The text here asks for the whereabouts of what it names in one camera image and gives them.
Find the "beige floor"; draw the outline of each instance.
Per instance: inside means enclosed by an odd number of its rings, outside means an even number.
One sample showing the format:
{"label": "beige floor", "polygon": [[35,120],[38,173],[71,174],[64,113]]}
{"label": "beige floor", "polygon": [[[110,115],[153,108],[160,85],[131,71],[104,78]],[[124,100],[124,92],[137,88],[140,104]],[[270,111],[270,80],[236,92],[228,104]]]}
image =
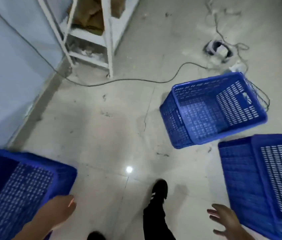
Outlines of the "beige floor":
{"label": "beige floor", "polygon": [[[214,7],[242,11],[222,16],[219,29],[228,42],[251,47],[242,52],[247,77],[271,98],[268,123],[238,136],[282,133],[282,0],[215,0]],[[204,0],[141,0],[117,51],[115,78],[164,81],[184,62],[211,65],[202,48],[217,34],[206,13]],[[168,84],[85,88],[64,81],[24,148],[79,172],[72,190],[78,208],[51,239],[85,239],[92,230],[113,240],[144,239],[142,210],[158,177],[169,184],[166,220],[175,237],[218,239],[212,230],[222,228],[206,214],[213,202],[229,204],[218,141],[173,149],[158,108],[172,85],[219,73],[187,65]],[[106,72],[87,65],[78,74],[85,83],[106,80]]]}

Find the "foot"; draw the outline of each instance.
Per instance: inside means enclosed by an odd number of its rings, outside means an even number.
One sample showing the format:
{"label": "foot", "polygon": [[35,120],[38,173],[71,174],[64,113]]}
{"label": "foot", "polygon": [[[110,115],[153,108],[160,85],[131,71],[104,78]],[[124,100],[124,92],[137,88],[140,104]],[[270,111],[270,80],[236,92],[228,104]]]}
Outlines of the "foot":
{"label": "foot", "polygon": [[164,179],[158,179],[152,188],[151,202],[163,203],[167,198],[167,182]]}
{"label": "foot", "polygon": [[89,234],[87,240],[106,240],[106,238],[101,232],[94,231]]}

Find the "power cord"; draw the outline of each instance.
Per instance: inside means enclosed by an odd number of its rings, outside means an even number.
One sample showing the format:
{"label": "power cord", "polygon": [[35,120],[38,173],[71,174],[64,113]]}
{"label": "power cord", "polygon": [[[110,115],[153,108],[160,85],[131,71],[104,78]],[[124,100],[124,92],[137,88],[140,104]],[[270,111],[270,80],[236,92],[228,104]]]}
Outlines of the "power cord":
{"label": "power cord", "polygon": [[[206,7],[207,7],[209,13],[212,14],[212,0],[210,0],[208,3],[206,3]],[[23,39],[23,40],[24,40],[24,41],[25,41],[25,42],[26,42],[26,43],[27,43],[27,44],[28,44],[28,45],[29,45],[29,46],[30,46],[30,47],[31,47],[31,48],[32,48],[32,49],[51,67],[51,68],[52,68],[52,69],[53,69],[54,72],[56,72],[59,76],[61,76],[62,78],[66,79],[67,81],[69,81],[69,82],[71,82],[71,83],[73,83],[73,84],[79,85],[79,86],[83,86],[83,87],[98,87],[98,86],[102,86],[102,85],[109,84],[109,83],[116,82],[116,81],[127,81],[127,80],[138,80],[138,81],[146,81],[146,82],[159,83],[159,84],[168,83],[168,82],[172,81],[173,79],[175,79],[175,77],[178,75],[178,73],[179,73],[179,71],[181,70],[181,68],[182,68],[184,65],[186,65],[186,64],[193,64],[193,65],[196,65],[196,66],[201,67],[201,68],[206,69],[206,70],[215,70],[214,68],[208,68],[208,67],[202,66],[202,65],[200,65],[200,64],[194,63],[194,62],[185,62],[185,63],[183,63],[183,64],[179,67],[179,69],[178,69],[178,71],[176,72],[176,74],[175,74],[170,80],[164,81],[164,82],[156,82],[156,81],[145,80],[145,79],[130,79],[130,78],[129,78],[129,79],[112,80],[112,81],[108,81],[108,82],[101,83],[101,84],[95,84],[95,85],[80,84],[80,83],[77,83],[77,82],[75,82],[75,81],[72,81],[72,80],[68,79],[66,76],[63,76],[62,74],[60,74],[60,73],[53,67],[53,65],[52,65],[44,56],[42,56],[42,54],[41,54],[25,37],[23,37],[23,36],[22,36],[22,35],[21,35],[21,34],[20,34],[20,33],[19,33],[1,14],[0,14],[0,18],[1,18],[1,19],[3,20],[3,22],[4,22],[5,24],[7,24],[7,26],[9,26],[21,39]],[[248,70],[248,65],[247,65],[246,61],[245,61],[245,60],[241,57],[241,55],[239,54],[239,51],[240,51],[240,50],[248,50],[250,47],[247,46],[246,44],[243,44],[243,43],[237,43],[237,44],[235,44],[235,45],[228,43],[228,42],[224,39],[224,36],[223,36],[223,35],[219,32],[219,30],[218,30],[218,20],[217,20],[217,14],[216,14],[216,13],[214,14],[214,20],[215,20],[215,29],[216,29],[216,32],[221,36],[222,40],[223,40],[226,44],[228,44],[228,45],[233,46],[233,47],[236,48],[240,60],[246,65],[247,70]],[[255,93],[256,93],[256,95],[260,98],[260,100],[264,102],[264,104],[266,105],[266,107],[265,107],[266,112],[268,112],[269,107],[270,107],[270,98],[267,96],[267,94],[266,94],[265,92],[263,92],[258,86],[256,86],[256,85],[255,85],[254,83],[252,83],[250,80],[247,80],[247,81],[250,83],[251,87],[255,90]],[[262,93],[266,96],[268,102],[266,102],[266,101],[258,94],[257,90],[259,90],[260,92],[262,92]]]}

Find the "bright light spot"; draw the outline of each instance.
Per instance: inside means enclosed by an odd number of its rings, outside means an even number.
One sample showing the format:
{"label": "bright light spot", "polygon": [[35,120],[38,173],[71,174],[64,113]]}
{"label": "bright light spot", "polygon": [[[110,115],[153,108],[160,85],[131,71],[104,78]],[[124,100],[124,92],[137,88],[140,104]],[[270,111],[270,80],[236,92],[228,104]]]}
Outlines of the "bright light spot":
{"label": "bright light spot", "polygon": [[126,169],[126,171],[127,171],[127,173],[132,173],[132,171],[133,171],[133,168],[132,168],[132,167],[130,167],[130,166],[127,166],[127,169]]}

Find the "blue crate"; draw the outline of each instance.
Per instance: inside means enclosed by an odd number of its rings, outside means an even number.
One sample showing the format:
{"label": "blue crate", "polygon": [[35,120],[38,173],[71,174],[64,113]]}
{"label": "blue crate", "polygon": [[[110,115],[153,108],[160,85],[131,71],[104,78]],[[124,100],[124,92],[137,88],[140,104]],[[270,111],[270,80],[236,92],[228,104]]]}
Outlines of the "blue crate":
{"label": "blue crate", "polygon": [[69,194],[76,176],[63,163],[0,150],[0,240],[12,239],[51,198]]}
{"label": "blue crate", "polygon": [[282,239],[282,134],[219,143],[232,210],[241,224]]}
{"label": "blue crate", "polygon": [[242,73],[174,85],[160,113],[176,149],[205,144],[268,119]]}

